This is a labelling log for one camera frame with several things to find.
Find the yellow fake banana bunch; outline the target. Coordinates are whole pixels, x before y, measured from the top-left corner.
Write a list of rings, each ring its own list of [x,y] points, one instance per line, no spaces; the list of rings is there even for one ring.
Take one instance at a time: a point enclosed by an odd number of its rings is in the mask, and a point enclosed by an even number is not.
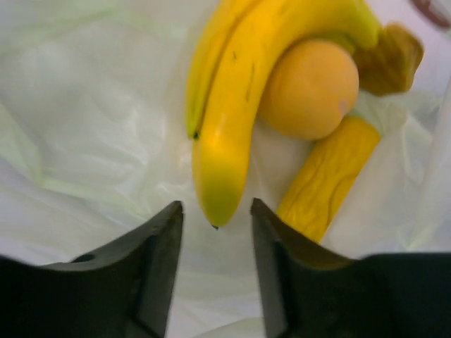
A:
[[[185,95],[194,188],[211,225],[226,225],[240,204],[274,65],[293,44],[317,37],[350,52],[364,89],[378,96],[407,91],[424,56],[417,37],[382,25],[365,1],[221,1],[194,49]]]

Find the orange fake round fruit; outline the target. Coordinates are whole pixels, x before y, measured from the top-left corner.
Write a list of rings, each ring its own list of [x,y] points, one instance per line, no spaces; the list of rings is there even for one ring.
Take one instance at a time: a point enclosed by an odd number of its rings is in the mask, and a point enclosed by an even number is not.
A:
[[[329,135],[357,102],[359,73],[350,53],[324,39],[290,48],[274,66],[261,98],[261,119],[305,140]]]

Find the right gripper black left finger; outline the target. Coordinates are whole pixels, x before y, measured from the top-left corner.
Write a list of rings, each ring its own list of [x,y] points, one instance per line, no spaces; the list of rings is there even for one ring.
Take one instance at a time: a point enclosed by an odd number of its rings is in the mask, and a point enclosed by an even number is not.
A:
[[[67,263],[1,258],[2,337],[164,337],[183,206]]]

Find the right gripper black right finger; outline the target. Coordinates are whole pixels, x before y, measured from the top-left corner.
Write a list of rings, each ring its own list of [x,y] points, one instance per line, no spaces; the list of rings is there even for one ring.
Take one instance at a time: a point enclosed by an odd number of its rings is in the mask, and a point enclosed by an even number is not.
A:
[[[251,207],[267,337],[449,337],[450,255],[338,255]]]

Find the yellow fake corn piece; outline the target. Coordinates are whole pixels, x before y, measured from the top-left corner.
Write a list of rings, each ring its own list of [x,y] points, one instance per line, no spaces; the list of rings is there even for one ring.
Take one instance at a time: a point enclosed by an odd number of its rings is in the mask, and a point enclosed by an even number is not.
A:
[[[319,243],[380,140],[370,123],[344,118],[330,135],[315,142],[279,203],[277,216]]]

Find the light green plastic bag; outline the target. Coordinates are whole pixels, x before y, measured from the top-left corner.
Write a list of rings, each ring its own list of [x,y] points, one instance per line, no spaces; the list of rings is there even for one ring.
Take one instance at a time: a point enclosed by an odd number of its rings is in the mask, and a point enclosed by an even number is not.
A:
[[[169,337],[263,337],[249,214],[281,200],[311,145],[258,122],[230,223],[192,185],[184,86],[214,1],[1,2],[1,252],[69,261],[184,206]],[[424,43],[410,92],[361,94],[382,141],[324,244],[351,257],[450,250],[450,34],[409,1],[371,1]]]

